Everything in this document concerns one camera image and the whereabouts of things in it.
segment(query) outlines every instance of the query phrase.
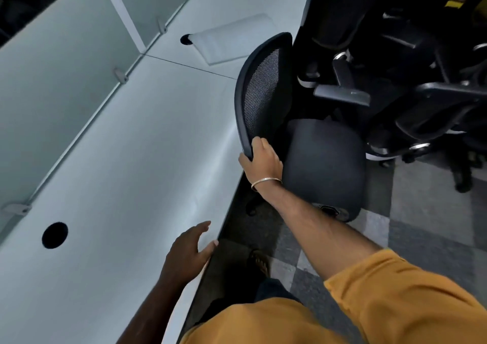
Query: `white desk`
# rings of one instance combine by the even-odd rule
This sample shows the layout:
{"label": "white desk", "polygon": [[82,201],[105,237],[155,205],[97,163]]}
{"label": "white desk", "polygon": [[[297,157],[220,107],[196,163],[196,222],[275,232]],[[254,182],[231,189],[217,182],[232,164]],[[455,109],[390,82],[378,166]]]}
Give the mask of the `white desk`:
{"label": "white desk", "polygon": [[236,79],[246,58],[208,66],[194,46],[181,44],[180,38],[259,13],[266,13],[278,32],[289,31],[295,38],[305,4],[306,0],[189,0],[147,54]]}
{"label": "white desk", "polygon": [[[0,342],[115,343],[173,241],[212,220],[217,238],[242,174],[235,80],[144,58],[0,245]],[[68,238],[41,237],[65,222]],[[198,287],[167,330],[174,343]]]}

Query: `white cloth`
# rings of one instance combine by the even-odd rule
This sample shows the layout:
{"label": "white cloth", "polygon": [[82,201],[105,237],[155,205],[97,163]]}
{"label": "white cloth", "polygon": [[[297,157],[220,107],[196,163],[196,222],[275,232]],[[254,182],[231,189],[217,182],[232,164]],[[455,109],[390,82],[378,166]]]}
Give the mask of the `white cloth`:
{"label": "white cloth", "polygon": [[206,63],[212,65],[246,57],[276,34],[271,18],[261,13],[191,34],[189,39]]}

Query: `shirt sleeve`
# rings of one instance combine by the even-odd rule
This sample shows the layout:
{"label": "shirt sleeve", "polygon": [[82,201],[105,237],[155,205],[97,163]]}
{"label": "shirt sleeve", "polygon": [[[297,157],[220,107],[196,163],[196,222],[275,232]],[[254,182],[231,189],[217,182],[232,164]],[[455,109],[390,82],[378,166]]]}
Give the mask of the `shirt sleeve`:
{"label": "shirt sleeve", "polygon": [[473,296],[392,250],[338,273],[325,287],[369,344],[487,342],[487,311]]}

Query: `jeans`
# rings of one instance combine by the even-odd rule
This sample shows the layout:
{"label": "jeans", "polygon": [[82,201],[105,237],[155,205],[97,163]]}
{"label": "jeans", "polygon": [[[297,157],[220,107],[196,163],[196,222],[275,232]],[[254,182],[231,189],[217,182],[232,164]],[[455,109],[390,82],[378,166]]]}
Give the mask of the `jeans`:
{"label": "jeans", "polygon": [[296,298],[293,294],[291,294],[284,288],[279,280],[266,278],[259,284],[257,291],[253,297],[245,297],[245,294],[243,293],[242,295],[237,295],[234,297],[224,297],[211,302],[203,317],[200,321],[196,323],[196,325],[212,319],[217,314],[233,304],[257,303],[269,298],[286,298],[301,303],[298,298]]}

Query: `bracelet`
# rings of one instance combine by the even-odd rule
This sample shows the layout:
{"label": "bracelet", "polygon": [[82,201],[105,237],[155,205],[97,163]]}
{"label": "bracelet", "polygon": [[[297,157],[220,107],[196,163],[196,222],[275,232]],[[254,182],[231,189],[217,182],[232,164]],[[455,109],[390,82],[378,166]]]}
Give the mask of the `bracelet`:
{"label": "bracelet", "polygon": [[261,182],[264,182],[264,181],[268,181],[268,180],[277,180],[278,182],[280,182],[281,184],[283,183],[283,181],[280,179],[280,178],[276,178],[276,177],[264,177],[264,178],[261,178],[260,180],[257,180],[256,182],[254,182],[250,188],[254,191],[254,192],[258,192],[256,189],[255,189],[255,186]]}

